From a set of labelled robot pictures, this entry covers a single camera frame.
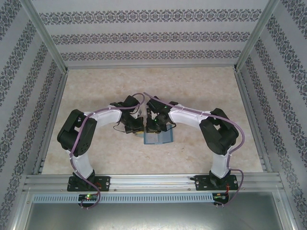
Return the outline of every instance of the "wall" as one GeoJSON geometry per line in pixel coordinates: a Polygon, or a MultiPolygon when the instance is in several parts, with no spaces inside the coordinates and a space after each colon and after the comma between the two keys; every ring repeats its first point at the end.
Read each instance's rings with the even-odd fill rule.
{"type": "Polygon", "coordinates": [[[278,3],[241,70],[271,165],[307,229],[307,7],[278,3]]]}
{"type": "Polygon", "coordinates": [[[268,0],[34,0],[69,68],[235,64],[268,0]]]}
{"type": "Polygon", "coordinates": [[[63,75],[18,0],[0,0],[0,230],[31,174],[63,75]]]}

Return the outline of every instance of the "marble surface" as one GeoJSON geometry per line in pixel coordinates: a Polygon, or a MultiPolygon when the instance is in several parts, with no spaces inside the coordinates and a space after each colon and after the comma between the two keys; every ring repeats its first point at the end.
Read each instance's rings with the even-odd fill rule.
{"type": "MultiPolygon", "coordinates": [[[[233,70],[225,67],[70,70],[42,173],[72,173],[57,134],[73,109],[94,111],[136,92],[198,110],[223,109],[246,134],[246,142],[233,154],[230,166],[262,172],[233,70]]],[[[177,124],[173,143],[144,145],[142,138],[115,131],[113,125],[97,129],[89,149],[90,162],[98,174],[208,173],[211,168],[213,154],[200,130],[177,124]]]]}

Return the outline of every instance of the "purple cable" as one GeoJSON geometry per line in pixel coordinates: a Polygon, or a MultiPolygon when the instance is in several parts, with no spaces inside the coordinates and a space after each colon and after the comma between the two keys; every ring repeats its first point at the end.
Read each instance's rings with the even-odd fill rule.
{"type": "Polygon", "coordinates": [[[228,123],[234,125],[234,126],[240,131],[240,133],[241,133],[241,135],[242,135],[242,141],[241,141],[241,143],[240,143],[237,147],[235,147],[234,149],[232,149],[232,150],[229,151],[229,155],[228,155],[228,158],[227,158],[226,167],[227,167],[229,170],[240,172],[240,173],[242,174],[242,179],[241,179],[240,185],[239,185],[239,187],[238,187],[236,193],[234,194],[233,198],[232,198],[230,201],[228,201],[225,205],[223,205],[223,206],[227,206],[227,205],[236,197],[236,195],[238,194],[238,192],[239,192],[239,190],[240,190],[240,188],[241,188],[241,186],[242,186],[242,184],[243,184],[243,180],[244,180],[244,174],[243,174],[243,171],[242,171],[242,170],[240,170],[240,169],[231,169],[231,168],[229,168],[229,162],[230,162],[230,157],[231,157],[232,153],[233,153],[234,151],[238,150],[239,148],[241,148],[242,145],[244,144],[245,135],[244,135],[243,129],[242,129],[237,123],[235,123],[235,122],[233,122],[233,121],[231,121],[231,120],[229,120],[229,119],[227,119],[227,118],[224,118],[224,117],[221,117],[221,116],[212,115],[212,114],[208,114],[208,113],[203,113],[202,111],[197,111],[197,110],[193,110],[193,109],[189,109],[189,108],[185,108],[185,107],[180,107],[180,106],[172,105],[172,104],[170,104],[170,103],[167,103],[167,102],[164,102],[164,101],[162,101],[162,100],[160,100],[160,99],[157,99],[157,98],[155,98],[155,97],[149,95],[149,94],[146,93],[146,92],[144,92],[143,94],[146,95],[146,96],[148,96],[148,97],[151,98],[151,99],[154,99],[154,100],[156,100],[156,101],[158,101],[158,102],[161,102],[161,103],[163,103],[163,104],[166,104],[166,105],[168,105],[168,106],[170,106],[170,107],[173,107],[173,108],[176,108],[176,109],[185,110],[185,111],[188,111],[188,112],[191,112],[191,113],[195,113],[195,114],[199,114],[199,115],[204,115],[204,116],[209,116],[209,117],[213,117],[213,118],[216,118],[216,119],[220,119],[220,120],[226,121],[226,122],[228,122],[228,123]]]}
{"type": "Polygon", "coordinates": [[[136,95],[142,95],[142,96],[143,96],[143,100],[142,100],[138,105],[132,106],[132,107],[107,107],[107,108],[103,108],[103,109],[98,109],[98,110],[96,110],[96,111],[90,113],[89,115],[87,115],[86,118],[85,118],[85,119],[83,120],[83,122],[82,122],[82,125],[81,125],[81,127],[80,127],[80,129],[79,129],[78,136],[77,136],[77,138],[76,138],[76,140],[75,140],[75,143],[74,143],[74,145],[73,145],[73,147],[72,147],[72,149],[71,149],[71,152],[70,152],[70,154],[69,154],[69,157],[70,157],[71,166],[72,166],[73,170],[75,171],[75,173],[76,173],[81,179],[83,179],[85,182],[87,182],[89,185],[91,185],[94,189],[97,190],[97,194],[98,194],[98,199],[97,199],[97,201],[96,201],[93,205],[91,205],[90,207],[87,207],[86,209],[90,209],[90,208],[95,207],[95,206],[99,203],[99,201],[100,201],[101,194],[100,194],[99,188],[98,188],[96,185],[94,185],[93,183],[91,183],[90,181],[88,181],[85,177],[83,177],[83,176],[77,171],[77,168],[75,167],[75,165],[74,165],[74,163],[73,163],[73,161],[72,161],[73,153],[75,152],[76,147],[77,147],[77,145],[78,145],[78,142],[79,142],[79,139],[80,139],[82,130],[83,130],[83,128],[84,128],[85,122],[86,122],[87,119],[90,118],[92,115],[94,115],[95,113],[99,113],[99,112],[101,112],[101,111],[105,111],[105,110],[118,110],[118,109],[134,109],[134,108],[139,107],[141,104],[143,104],[143,103],[145,102],[145,96],[144,96],[144,94],[138,92],[138,93],[133,94],[132,97],[134,97],[134,96],[136,96],[136,95]]]}

